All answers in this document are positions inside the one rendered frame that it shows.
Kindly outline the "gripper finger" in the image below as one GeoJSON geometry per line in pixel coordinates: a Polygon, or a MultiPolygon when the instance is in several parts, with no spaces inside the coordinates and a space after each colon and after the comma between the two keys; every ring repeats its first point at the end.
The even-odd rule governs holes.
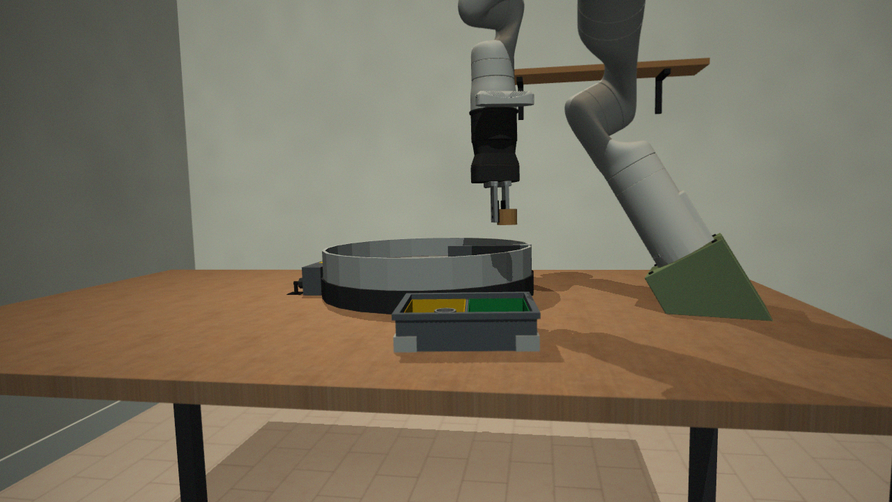
{"type": "Polygon", "coordinates": [[[511,181],[499,182],[498,188],[502,188],[501,209],[509,209],[509,185],[511,181]]]}
{"type": "Polygon", "coordinates": [[[491,188],[491,222],[500,222],[498,185],[499,181],[490,181],[484,183],[484,188],[491,188]]]}

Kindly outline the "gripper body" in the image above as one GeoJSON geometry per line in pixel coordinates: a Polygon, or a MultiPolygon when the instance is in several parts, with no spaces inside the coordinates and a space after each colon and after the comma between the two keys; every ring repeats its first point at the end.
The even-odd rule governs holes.
{"type": "Polygon", "coordinates": [[[517,108],[534,105],[531,91],[516,91],[504,75],[477,77],[470,92],[471,183],[520,181],[516,157],[517,108]],[[515,90],[515,91],[513,91],[515,90]]]}

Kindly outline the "bronze bushing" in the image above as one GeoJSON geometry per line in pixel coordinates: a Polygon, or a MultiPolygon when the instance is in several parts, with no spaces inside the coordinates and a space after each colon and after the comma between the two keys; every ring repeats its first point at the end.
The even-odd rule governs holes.
{"type": "Polygon", "coordinates": [[[517,208],[499,209],[499,218],[497,225],[517,225],[517,208]]]}

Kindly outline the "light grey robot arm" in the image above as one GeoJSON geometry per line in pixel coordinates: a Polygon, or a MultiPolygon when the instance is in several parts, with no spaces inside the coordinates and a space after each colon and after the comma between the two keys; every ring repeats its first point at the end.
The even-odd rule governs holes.
{"type": "MultiPolygon", "coordinates": [[[[471,82],[491,75],[515,79],[515,49],[525,1],[459,0],[458,10],[466,25],[495,31],[496,40],[472,47],[471,82]]],[[[622,142],[609,137],[627,127],[636,114],[638,42],[644,10],[645,0],[578,0],[579,37],[603,61],[604,77],[571,96],[564,111],[571,131],[660,268],[714,238],[649,141],[622,142]]]]}

